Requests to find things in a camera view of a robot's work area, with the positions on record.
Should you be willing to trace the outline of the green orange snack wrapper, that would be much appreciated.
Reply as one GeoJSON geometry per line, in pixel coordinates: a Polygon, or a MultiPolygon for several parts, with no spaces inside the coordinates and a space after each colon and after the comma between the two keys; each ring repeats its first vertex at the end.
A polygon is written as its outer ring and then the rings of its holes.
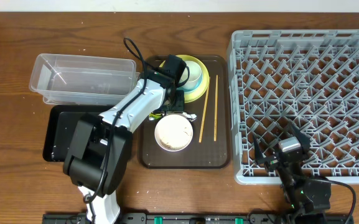
{"type": "Polygon", "coordinates": [[[163,117],[163,115],[160,114],[160,113],[158,113],[158,114],[150,113],[149,114],[149,121],[158,120],[158,119],[161,119],[162,117],[163,117]]]}

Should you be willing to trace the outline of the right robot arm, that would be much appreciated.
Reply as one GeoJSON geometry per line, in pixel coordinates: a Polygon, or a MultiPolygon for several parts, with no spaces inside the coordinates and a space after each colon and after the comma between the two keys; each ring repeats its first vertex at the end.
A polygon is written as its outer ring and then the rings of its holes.
{"type": "Polygon", "coordinates": [[[325,178],[310,178],[301,168],[308,158],[310,137],[290,126],[292,137],[279,141],[270,156],[264,156],[256,136],[253,136],[254,163],[263,165],[268,172],[277,172],[288,212],[278,215],[275,223],[324,222],[324,211],[330,208],[331,183],[325,178]]]}

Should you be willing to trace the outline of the white tissue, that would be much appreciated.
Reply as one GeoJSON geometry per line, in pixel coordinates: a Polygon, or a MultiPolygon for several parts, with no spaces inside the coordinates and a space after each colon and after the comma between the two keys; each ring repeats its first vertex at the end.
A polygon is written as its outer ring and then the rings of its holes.
{"type": "Polygon", "coordinates": [[[190,122],[193,122],[197,119],[196,114],[188,114],[186,112],[183,112],[180,115],[183,116],[184,118],[186,118],[187,120],[189,120],[190,122]]]}

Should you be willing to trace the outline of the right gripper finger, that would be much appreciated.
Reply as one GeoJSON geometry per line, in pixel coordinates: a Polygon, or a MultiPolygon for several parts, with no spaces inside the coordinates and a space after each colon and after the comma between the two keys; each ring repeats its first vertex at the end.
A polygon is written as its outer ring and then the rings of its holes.
{"type": "Polygon", "coordinates": [[[255,135],[253,135],[253,144],[254,144],[254,163],[257,165],[264,164],[266,162],[266,158],[263,156],[263,153],[260,150],[259,142],[255,135]]]}
{"type": "Polygon", "coordinates": [[[310,148],[311,140],[308,135],[305,135],[294,123],[289,123],[287,126],[298,147],[310,148]]]}

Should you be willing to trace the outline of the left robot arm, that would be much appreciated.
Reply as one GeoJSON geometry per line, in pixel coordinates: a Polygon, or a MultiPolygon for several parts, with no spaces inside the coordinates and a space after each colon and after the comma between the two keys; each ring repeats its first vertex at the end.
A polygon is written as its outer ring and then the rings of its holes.
{"type": "Polygon", "coordinates": [[[133,132],[150,113],[175,101],[180,78],[188,70],[183,59],[169,55],[163,66],[145,68],[134,89],[111,109],[78,120],[63,173],[82,193],[90,223],[116,222],[116,189],[131,157],[133,132]]]}

